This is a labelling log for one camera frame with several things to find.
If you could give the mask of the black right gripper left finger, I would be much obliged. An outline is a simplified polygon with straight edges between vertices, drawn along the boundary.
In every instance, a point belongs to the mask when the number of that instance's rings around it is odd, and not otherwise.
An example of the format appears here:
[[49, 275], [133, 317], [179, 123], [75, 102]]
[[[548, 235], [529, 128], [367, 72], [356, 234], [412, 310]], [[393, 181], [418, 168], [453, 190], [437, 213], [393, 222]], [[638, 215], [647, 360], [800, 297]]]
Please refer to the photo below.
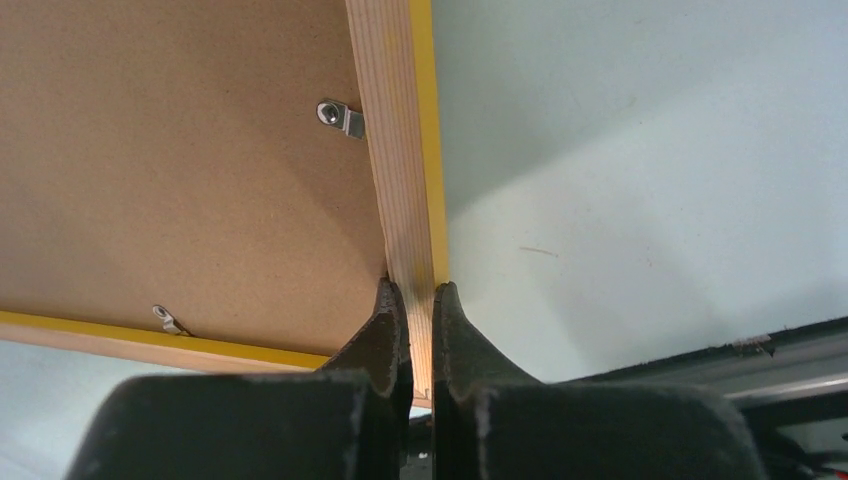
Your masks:
[[311, 373], [140, 376], [97, 411], [71, 479], [396, 479], [413, 368], [398, 287]]

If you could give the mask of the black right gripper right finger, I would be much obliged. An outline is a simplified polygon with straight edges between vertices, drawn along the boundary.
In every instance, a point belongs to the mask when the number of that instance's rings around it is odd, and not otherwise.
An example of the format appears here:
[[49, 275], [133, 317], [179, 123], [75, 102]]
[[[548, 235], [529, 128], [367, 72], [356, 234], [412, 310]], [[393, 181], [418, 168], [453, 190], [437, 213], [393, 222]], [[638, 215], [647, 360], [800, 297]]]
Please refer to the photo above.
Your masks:
[[697, 387], [542, 382], [467, 319], [454, 283], [432, 319], [437, 479], [763, 479], [740, 412]]

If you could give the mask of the yellow wooden picture frame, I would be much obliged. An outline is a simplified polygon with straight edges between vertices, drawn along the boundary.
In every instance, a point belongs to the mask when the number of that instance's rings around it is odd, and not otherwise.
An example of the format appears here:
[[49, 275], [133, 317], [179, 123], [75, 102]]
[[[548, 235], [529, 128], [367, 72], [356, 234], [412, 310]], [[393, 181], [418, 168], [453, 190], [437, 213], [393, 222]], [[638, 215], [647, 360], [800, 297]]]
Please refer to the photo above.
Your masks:
[[[431, 15], [426, 1], [341, 1], [365, 118], [386, 269], [409, 319], [414, 402], [431, 402], [430, 309], [447, 277]], [[5, 341], [212, 373], [305, 372], [333, 353], [177, 336], [157, 329], [5, 310]]]

